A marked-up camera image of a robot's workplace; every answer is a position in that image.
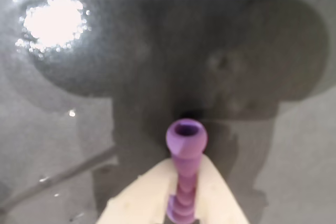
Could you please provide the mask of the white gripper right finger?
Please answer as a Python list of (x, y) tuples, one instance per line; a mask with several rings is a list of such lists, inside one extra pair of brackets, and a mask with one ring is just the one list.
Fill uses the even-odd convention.
[(198, 172), (195, 218), (204, 224), (248, 224), (229, 186), (206, 155)]

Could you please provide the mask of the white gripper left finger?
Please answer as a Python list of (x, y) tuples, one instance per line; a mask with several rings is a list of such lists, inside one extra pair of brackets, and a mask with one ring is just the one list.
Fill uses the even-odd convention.
[(172, 159), (167, 158), (110, 198), (97, 223), (163, 223), (173, 194), (175, 167)]

